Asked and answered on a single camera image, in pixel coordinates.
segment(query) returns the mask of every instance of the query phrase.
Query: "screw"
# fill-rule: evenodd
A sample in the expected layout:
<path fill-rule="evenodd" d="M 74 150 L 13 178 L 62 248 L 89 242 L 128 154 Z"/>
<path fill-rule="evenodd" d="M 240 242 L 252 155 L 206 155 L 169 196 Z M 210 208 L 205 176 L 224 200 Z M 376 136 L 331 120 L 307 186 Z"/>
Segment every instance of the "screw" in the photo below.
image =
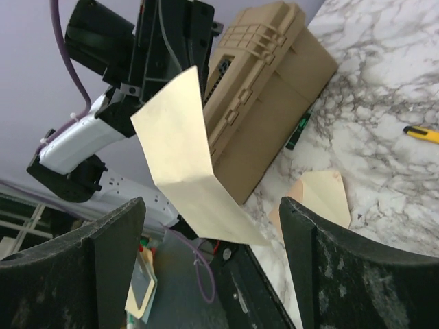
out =
<path fill-rule="evenodd" d="M 225 249 L 224 251 L 223 251 L 223 253 L 222 253 L 222 258 L 224 259 L 224 260 L 229 260 L 230 259 L 230 257 L 232 256 L 232 251 L 230 250 L 230 249 Z"/>

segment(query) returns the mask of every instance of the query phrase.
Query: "manila envelope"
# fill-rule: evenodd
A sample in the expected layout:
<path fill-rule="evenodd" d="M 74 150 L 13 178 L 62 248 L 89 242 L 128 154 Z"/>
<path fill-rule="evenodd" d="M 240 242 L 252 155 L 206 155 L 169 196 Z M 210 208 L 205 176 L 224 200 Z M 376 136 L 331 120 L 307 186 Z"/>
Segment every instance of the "manila envelope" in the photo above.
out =
<path fill-rule="evenodd" d="M 348 228 L 351 224 L 348 200 L 339 171 L 306 172 L 291 187 L 286 196 L 344 228 Z M 279 204 L 273 208 L 268 218 L 282 237 Z"/>
<path fill-rule="evenodd" d="M 136 263 L 134 264 L 133 278 L 131 279 L 131 284 L 128 289 L 128 295 L 125 303 L 125 310 L 128 313 L 132 314 L 132 316 L 136 319 L 142 319 L 147 310 L 147 307 L 152 302 L 151 299 L 154 299 L 157 288 L 157 278 L 154 275 L 152 267 L 148 265 L 149 264 L 147 263 L 147 260 L 143 258 L 143 255 L 138 253 L 136 257 Z M 142 283 L 147 285 L 144 295 L 141 296 L 142 302 L 140 306 L 137 304 L 137 300 L 134 296 L 134 292 L 136 290 L 133 288 L 133 280 L 141 280 Z"/>
<path fill-rule="evenodd" d="M 155 185 L 199 237 L 268 244 L 213 173 L 195 66 L 155 94 L 131 122 Z"/>

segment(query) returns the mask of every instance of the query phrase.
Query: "green object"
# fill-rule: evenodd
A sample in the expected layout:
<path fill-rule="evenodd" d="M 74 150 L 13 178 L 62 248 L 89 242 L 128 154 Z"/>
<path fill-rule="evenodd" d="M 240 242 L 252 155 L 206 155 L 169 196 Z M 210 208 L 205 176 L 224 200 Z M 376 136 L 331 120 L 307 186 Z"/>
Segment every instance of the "green object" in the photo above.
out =
<path fill-rule="evenodd" d="M 297 142 L 299 140 L 300 135 L 302 134 L 304 128 L 308 124 L 308 120 L 309 120 L 310 117 L 311 117 L 311 113 L 307 112 L 300 119 L 299 124 L 298 124 L 296 130 L 294 130 L 291 138 L 289 139 L 288 143 L 285 146 L 287 149 L 292 150 L 296 146 L 296 144 L 297 144 Z"/>
<path fill-rule="evenodd" d="M 127 315 L 126 317 L 127 324 L 134 324 L 134 317 L 132 316 L 132 314 L 127 313 L 126 315 Z"/>

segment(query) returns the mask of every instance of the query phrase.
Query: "black plastic bracket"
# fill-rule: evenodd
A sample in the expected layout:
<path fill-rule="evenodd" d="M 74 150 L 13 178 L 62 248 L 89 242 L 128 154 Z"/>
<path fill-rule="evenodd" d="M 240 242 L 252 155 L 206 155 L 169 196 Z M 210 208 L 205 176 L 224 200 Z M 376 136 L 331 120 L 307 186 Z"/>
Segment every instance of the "black plastic bracket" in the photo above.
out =
<path fill-rule="evenodd" d="M 196 0 L 144 1 L 137 19 L 128 78 L 121 82 L 133 86 L 133 93 L 117 91 L 118 95 L 95 117 L 130 138 L 136 133 L 130 117 L 191 66 L 198 67 L 203 96 L 212 40 L 222 31 L 222 25 L 213 21 L 214 11 L 211 5 Z"/>
<path fill-rule="evenodd" d="M 53 129 L 49 130 L 45 138 L 54 132 Z M 96 191 L 101 190 L 99 181 L 107 168 L 98 156 L 92 155 L 81 162 L 71 173 L 61 175 L 43 166 L 39 155 L 36 154 L 26 170 L 61 199 L 80 203 L 88 201 Z"/>
<path fill-rule="evenodd" d="M 230 329 L 295 328 L 249 246 L 221 241 L 211 268 Z"/>

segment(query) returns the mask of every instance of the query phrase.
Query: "beige plastic toolbox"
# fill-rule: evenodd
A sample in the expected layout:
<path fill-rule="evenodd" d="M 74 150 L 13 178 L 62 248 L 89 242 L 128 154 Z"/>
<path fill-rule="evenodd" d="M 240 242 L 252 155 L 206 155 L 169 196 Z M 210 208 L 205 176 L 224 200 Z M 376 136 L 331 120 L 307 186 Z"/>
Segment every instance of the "beige plastic toolbox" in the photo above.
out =
<path fill-rule="evenodd" d="M 244 203 L 337 70 L 295 3 L 241 11 L 209 66 L 204 118 L 215 175 Z"/>

